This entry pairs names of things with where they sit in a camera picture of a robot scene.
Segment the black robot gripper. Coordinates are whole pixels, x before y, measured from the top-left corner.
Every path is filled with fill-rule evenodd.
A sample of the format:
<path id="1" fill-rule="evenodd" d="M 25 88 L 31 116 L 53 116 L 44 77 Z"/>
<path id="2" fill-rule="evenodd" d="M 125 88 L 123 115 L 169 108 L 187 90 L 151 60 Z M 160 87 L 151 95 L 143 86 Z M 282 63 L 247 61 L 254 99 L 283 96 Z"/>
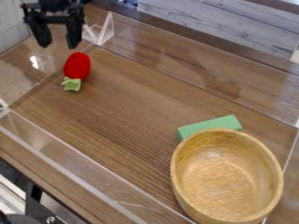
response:
<path id="1" fill-rule="evenodd" d="M 48 25 L 67 25 L 68 48 L 75 49 L 81 41 L 81 26 L 85 23 L 84 3 L 80 0 L 33 0 L 21 3 L 23 20 L 44 48 L 52 43 Z"/>

